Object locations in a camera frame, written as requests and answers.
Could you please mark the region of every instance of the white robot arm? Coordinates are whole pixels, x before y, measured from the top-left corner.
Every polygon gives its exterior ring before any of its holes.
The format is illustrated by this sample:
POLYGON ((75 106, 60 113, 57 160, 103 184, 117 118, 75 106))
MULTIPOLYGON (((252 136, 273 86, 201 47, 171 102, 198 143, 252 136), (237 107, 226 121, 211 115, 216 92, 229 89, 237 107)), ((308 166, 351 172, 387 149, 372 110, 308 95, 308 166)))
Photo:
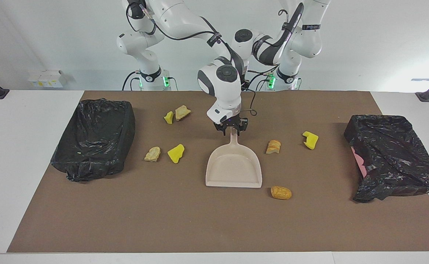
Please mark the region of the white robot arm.
MULTIPOLYGON (((322 50, 320 24, 331 0, 304 0, 302 26, 298 27, 286 45, 286 52, 280 59, 275 72, 278 79, 276 90, 290 89, 298 75, 302 63, 301 56, 314 58, 322 50)), ((294 1, 280 0, 282 7, 289 13, 295 7, 294 1)))
POLYGON ((164 35, 156 30, 153 23, 144 17, 135 0, 122 0, 131 30, 117 37, 117 46, 123 53, 137 59, 139 63, 140 84, 146 90, 167 89, 166 77, 169 73, 159 65, 157 56, 147 48, 164 40, 164 35))
POLYGON ((162 40, 158 33, 172 40, 198 37, 213 47, 219 56, 198 71, 198 83, 203 91, 216 97, 216 102, 207 114, 216 128, 223 131, 226 127, 235 127, 238 131, 245 130, 246 119, 241 119, 239 114, 241 85, 244 83, 248 58, 254 55, 264 65, 276 65, 295 32, 304 9, 300 3, 290 13, 290 19, 283 24, 275 39, 256 30, 239 30, 231 48, 221 39, 221 34, 203 17, 194 15, 183 0, 122 0, 122 2, 128 14, 131 11, 131 18, 135 19, 133 23, 139 29, 140 35, 137 36, 139 40, 132 38, 131 41, 125 41, 125 35, 119 37, 119 47, 141 60, 142 65, 151 69, 149 72, 159 69, 159 65, 156 66, 155 55, 146 50, 147 47, 162 40))

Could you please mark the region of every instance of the white wall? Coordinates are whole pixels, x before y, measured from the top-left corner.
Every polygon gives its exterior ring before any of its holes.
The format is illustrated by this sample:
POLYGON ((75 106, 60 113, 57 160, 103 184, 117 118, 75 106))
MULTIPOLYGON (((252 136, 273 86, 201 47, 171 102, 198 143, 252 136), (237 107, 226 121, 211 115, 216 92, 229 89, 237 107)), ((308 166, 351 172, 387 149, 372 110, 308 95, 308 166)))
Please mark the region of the white wall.
MULTIPOLYGON (((283 22, 276 0, 186 5, 229 42, 241 28, 276 35, 283 22)), ((120 0, 0 0, 0 85, 30 88, 28 70, 48 69, 68 76, 67 89, 120 89, 138 68, 116 48, 116 37, 127 29, 120 0)), ((302 89, 402 91, 389 83, 429 59, 429 1, 334 0, 321 32, 322 53, 303 60, 302 89)), ((164 40, 151 50, 184 90, 199 89, 197 70, 216 57, 201 40, 164 40)))

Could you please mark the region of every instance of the dustpan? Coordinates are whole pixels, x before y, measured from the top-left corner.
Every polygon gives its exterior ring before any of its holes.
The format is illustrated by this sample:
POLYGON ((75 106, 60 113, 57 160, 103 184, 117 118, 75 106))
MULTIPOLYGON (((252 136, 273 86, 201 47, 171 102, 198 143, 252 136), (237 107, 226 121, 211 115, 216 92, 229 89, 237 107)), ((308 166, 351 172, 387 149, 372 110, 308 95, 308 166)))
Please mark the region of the dustpan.
POLYGON ((211 154, 206 168, 206 186, 262 187, 259 159, 250 148, 239 145, 235 128, 231 127, 231 142, 211 154))

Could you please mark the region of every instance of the sponge piece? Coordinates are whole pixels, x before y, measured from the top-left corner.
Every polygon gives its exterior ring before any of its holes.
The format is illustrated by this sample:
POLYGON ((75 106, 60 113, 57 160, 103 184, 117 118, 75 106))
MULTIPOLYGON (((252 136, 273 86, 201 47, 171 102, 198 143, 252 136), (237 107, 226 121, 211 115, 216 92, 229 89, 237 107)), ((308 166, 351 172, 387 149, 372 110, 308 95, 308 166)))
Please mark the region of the sponge piece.
POLYGON ((164 120, 166 120, 166 122, 170 125, 172 125, 172 119, 174 117, 174 112, 168 112, 167 115, 164 118, 164 120))
POLYGON ((179 163, 179 159, 184 154, 185 147, 182 144, 179 144, 177 147, 174 147, 173 149, 169 150, 167 154, 169 154, 170 159, 173 163, 177 164, 179 163))
POLYGON ((314 149, 315 144, 317 143, 317 140, 319 140, 319 137, 315 134, 310 133, 309 131, 304 132, 303 136, 307 137, 307 139, 304 142, 304 145, 310 149, 314 149))

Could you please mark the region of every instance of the plastic bag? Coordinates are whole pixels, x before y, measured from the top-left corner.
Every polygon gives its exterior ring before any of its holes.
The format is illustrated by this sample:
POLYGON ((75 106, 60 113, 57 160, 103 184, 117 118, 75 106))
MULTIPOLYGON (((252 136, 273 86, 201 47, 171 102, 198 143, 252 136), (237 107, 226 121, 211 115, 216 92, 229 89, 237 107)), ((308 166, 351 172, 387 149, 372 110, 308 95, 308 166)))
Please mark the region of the plastic bag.
POLYGON ((366 172, 353 200, 429 193, 429 155, 405 117, 354 115, 344 136, 366 172))
POLYGON ((135 135, 135 116, 129 102, 79 102, 55 153, 52 166, 72 182, 100 179, 124 169, 135 135))

